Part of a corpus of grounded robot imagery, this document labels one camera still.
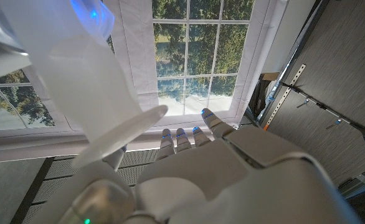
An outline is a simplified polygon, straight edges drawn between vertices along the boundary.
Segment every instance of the white robotic arm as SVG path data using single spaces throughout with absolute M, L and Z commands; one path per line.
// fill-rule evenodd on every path
M 311 156 L 259 128 L 235 130 L 204 109 L 215 141 L 165 129 L 134 194 L 112 162 L 81 169 L 35 223 L 360 223 Z

